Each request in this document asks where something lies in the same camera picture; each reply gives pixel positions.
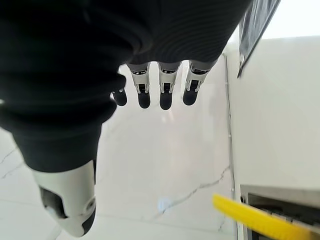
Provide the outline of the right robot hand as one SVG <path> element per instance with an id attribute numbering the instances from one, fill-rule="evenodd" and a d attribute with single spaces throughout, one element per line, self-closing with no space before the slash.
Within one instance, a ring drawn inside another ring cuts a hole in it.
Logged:
<path id="1" fill-rule="evenodd" d="M 192 105 L 249 0 L 3 0 L 0 125 L 39 187 L 44 209 L 80 238 L 96 215 L 102 124 L 126 104 L 130 69 L 139 105 L 150 105 L 150 63 L 160 106 L 171 106 L 182 61 Z"/>

